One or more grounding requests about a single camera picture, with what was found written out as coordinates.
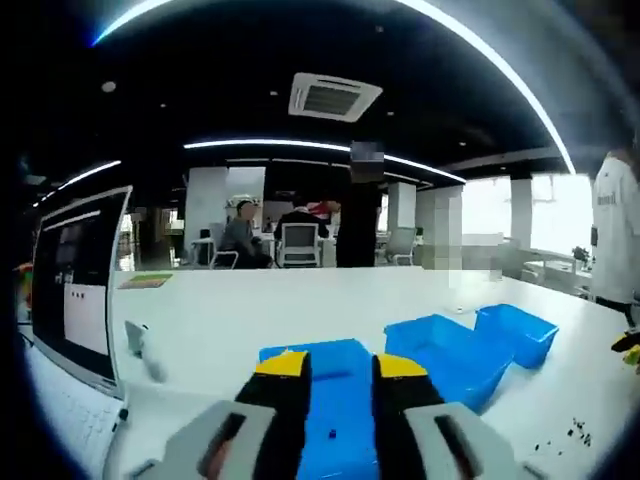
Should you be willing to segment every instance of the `monitor screen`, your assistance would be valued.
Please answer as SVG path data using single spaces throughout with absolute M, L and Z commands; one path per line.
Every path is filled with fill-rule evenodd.
M 109 274 L 120 215 L 117 190 L 43 219 L 33 265 L 33 333 L 63 357 L 114 379 L 109 357 Z

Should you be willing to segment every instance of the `blue container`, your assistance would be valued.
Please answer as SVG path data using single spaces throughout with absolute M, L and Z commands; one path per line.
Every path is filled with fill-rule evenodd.
M 260 361 L 285 348 L 311 354 L 311 404 L 296 478 L 377 479 L 371 354 L 349 339 L 265 348 Z
M 510 348 L 495 346 L 441 315 L 396 323 L 384 331 L 386 353 L 422 365 L 446 402 L 461 402 L 475 412 L 491 397 L 513 359 Z
M 478 310 L 475 331 L 495 343 L 509 345 L 518 365 L 538 368 L 547 357 L 558 327 L 503 303 Z

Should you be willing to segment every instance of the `white shirt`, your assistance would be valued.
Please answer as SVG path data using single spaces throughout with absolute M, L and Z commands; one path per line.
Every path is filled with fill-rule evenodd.
M 607 155 L 596 177 L 593 220 L 598 245 L 592 293 L 614 302 L 631 303 L 640 269 L 640 193 L 631 167 L 612 155 Z

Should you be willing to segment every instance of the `man sitting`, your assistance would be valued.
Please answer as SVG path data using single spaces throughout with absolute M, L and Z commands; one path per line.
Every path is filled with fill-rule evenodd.
M 309 213 L 307 203 L 300 197 L 293 199 L 293 212 L 285 213 L 280 218 L 276 231 L 273 232 L 276 240 L 282 240 L 282 225 L 287 223 L 313 223 L 318 225 L 318 235 L 320 237 L 327 238 L 329 236 L 329 230 L 327 230 L 325 222 Z
M 238 203 L 236 210 L 236 218 L 231 220 L 224 229 L 220 250 L 238 252 L 235 268 L 270 268 L 273 260 L 262 252 L 259 238 L 254 237 L 251 230 L 251 220 L 256 213 L 256 206 L 248 200 L 243 200 Z M 230 256 L 225 255 L 218 259 L 218 264 L 230 266 L 232 261 Z

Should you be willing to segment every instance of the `air conditioning vent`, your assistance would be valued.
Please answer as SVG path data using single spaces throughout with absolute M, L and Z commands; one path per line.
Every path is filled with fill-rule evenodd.
M 355 122 L 382 88 L 344 78 L 297 73 L 293 77 L 289 114 Z

